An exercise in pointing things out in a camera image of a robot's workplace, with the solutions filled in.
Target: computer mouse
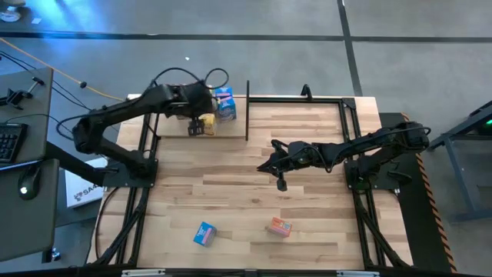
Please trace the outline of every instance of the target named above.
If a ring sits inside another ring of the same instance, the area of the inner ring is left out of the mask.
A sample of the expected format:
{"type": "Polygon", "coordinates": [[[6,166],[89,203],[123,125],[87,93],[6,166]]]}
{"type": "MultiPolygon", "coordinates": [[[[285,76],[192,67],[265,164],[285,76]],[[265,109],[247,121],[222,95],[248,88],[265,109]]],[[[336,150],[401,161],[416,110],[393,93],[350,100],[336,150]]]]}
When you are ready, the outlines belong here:
{"type": "Polygon", "coordinates": [[[30,165],[18,180],[18,195],[24,200],[31,200],[38,195],[40,164],[30,165]]]}

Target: orange box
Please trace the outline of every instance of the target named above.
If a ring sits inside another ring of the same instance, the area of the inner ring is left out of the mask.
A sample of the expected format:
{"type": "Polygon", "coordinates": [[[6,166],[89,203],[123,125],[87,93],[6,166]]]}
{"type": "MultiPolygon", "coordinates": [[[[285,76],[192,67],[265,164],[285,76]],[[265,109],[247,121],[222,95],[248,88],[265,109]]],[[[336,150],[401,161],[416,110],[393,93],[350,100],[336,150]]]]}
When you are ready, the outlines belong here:
{"type": "Polygon", "coordinates": [[[283,221],[282,219],[272,218],[270,226],[268,226],[268,231],[274,233],[275,235],[283,236],[287,238],[291,235],[292,224],[283,221]]]}

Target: wooden table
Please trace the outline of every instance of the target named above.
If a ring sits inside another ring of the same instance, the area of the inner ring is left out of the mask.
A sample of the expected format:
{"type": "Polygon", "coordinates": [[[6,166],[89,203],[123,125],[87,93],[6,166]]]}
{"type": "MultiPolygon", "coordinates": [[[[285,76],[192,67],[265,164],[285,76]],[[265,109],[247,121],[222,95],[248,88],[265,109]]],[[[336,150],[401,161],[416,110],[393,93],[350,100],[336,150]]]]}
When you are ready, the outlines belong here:
{"type": "MultiPolygon", "coordinates": [[[[356,104],[362,135],[381,127],[375,98],[356,98],[356,104]]],[[[142,117],[134,118],[121,125],[119,145],[137,148],[141,121],[142,117]]],[[[354,203],[343,167],[336,166],[331,174],[315,168],[289,172],[285,175],[288,190],[279,192],[273,176],[256,172],[273,151],[272,139],[343,142],[338,108],[330,104],[251,103],[247,142],[239,138],[163,138],[138,266],[362,269],[354,203]],[[292,223],[289,238],[265,231],[274,216],[292,223]],[[208,248],[193,242],[201,222],[218,229],[208,248]]],[[[101,253],[121,228],[128,191],[116,192],[102,216],[98,233],[101,253]]],[[[411,264],[397,198],[386,191],[374,191],[374,201],[381,232],[411,264]]],[[[133,233],[129,238],[125,260],[131,253],[133,233]]],[[[371,235],[368,241],[376,262],[371,235]]],[[[94,239],[88,262],[93,260],[94,239]]]]}

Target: yellow object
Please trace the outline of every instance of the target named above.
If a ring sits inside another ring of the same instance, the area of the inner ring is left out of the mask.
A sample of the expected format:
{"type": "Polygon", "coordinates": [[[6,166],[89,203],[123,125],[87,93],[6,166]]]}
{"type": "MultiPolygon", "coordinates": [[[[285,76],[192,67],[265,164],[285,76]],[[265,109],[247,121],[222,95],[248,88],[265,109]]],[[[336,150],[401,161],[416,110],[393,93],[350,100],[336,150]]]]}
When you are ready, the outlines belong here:
{"type": "MultiPolygon", "coordinates": [[[[56,71],[56,72],[58,72],[58,73],[62,74],[63,76],[65,76],[65,77],[67,77],[67,78],[71,79],[73,82],[76,82],[76,83],[77,83],[77,84],[79,84],[79,85],[81,84],[81,81],[77,80],[76,78],[73,78],[73,77],[71,77],[70,75],[68,75],[68,74],[64,73],[63,71],[61,71],[61,70],[59,70],[59,69],[56,69],[56,68],[52,67],[51,65],[47,64],[46,62],[43,62],[43,61],[42,61],[42,60],[40,60],[39,58],[36,58],[35,56],[33,56],[33,55],[31,55],[31,54],[27,53],[26,51],[24,51],[24,50],[20,49],[19,47],[17,47],[17,46],[15,46],[15,45],[13,45],[12,43],[7,42],[7,41],[6,41],[6,40],[4,40],[3,38],[0,38],[0,41],[4,42],[6,45],[8,45],[8,46],[12,47],[13,49],[15,49],[15,50],[17,50],[17,51],[21,52],[22,54],[27,55],[29,58],[32,58],[32,59],[34,59],[35,61],[42,63],[44,66],[49,67],[49,68],[53,69],[54,71],[56,71]]],[[[111,98],[111,99],[115,99],[115,100],[119,100],[119,101],[124,101],[124,99],[123,99],[123,98],[119,98],[119,97],[116,97],[116,96],[113,96],[113,95],[107,95],[107,94],[105,94],[105,93],[102,93],[102,92],[98,91],[98,90],[97,90],[97,89],[95,89],[95,88],[90,87],[90,86],[86,86],[85,88],[88,88],[89,90],[91,90],[91,91],[93,91],[93,92],[95,92],[95,93],[97,93],[97,94],[99,94],[99,95],[101,95],[101,96],[104,96],[104,97],[107,97],[107,98],[111,98]]]]}
{"type": "Polygon", "coordinates": [[[203,123],[205,124],[204,133],[206,135],[217,134],[217,122],[215,121],[215,115],[214,114],[200,115],[199,119],[202,119],[203,123]]]}

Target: gray floor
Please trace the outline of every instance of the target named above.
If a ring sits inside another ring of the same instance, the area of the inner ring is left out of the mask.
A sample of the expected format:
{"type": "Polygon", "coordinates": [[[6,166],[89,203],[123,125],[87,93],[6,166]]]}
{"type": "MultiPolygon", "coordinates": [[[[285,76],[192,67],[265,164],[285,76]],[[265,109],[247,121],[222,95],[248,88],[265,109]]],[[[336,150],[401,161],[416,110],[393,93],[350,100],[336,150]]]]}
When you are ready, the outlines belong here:
{"type": "MultiPolygon", "coordinates": [[[[489,1],[345,0],[344,4],[352,35],[492,36],[489,1]]],[[[0,22],[0,31],[342,34],[336,0],[145,0],[138,1],[138,5],[136,0],[33,0],[28,1],[28,6],[30,10],[25,10],[23,21],[0,22]],[[42,18],[41,23],[31,24],[36,17],[42,18]]],[[[254,94],[296,95],[308,83],[315,95],[354,95],[343,42],[8,40],[69,75],[119,97],[141,92],[151,78],[170,66],[181,66],[200,76],[211,68],[224,67],[237,93],[244,93],[249,79],[254,94]]],[[[491,100],[490,47],[491,44],[357,42],[354,54],[363,94],[375,96],[381,112],[406,112],[428,125],[433,129],[431,138],[435,138],[491,100]]],[[[0,50],[41,66],[7,45],[0,44],[0,50]]],[[[0,62],[0,74],[18,70],[15,65],[0,62]]],[[[58,74],[55,78],[89,107],[112,103],[58,74]]],[[[171,73],[161,80],[179,83],[190,78],[171,73]]],[[[220,81],[220,75],[211,80],[220,81]]],[[[82,112],[54,94],[54,117],[82,112]]],[[[50,130],[50,141],[81,159],[91,158],[77,153],[70,142],[50,130]]],[[[116,133],[108,130],[106,136],[115,140],[116,133]]],[[[460,149],[466,152],[470,147],[462,145],[460,149]]],[[[464,205],[447,154],[438,149],[423,156],[458,271],[492,275],[492,220],[450,224],[448,219],[461,212],[464,205]]],[[[471,169],[470,159],[463,160],[465,168],[471,169]]],[[[492,199],[489,195],[484,191],[485,202],[492,199]]],[[[25,270],[27,264],[30,269],[81,265],[93,223],[57,229],[55,245],[64,255],[60,262],[40,265],[40,255],[34,254],[0,263],[0,272],[25,270]]]]}

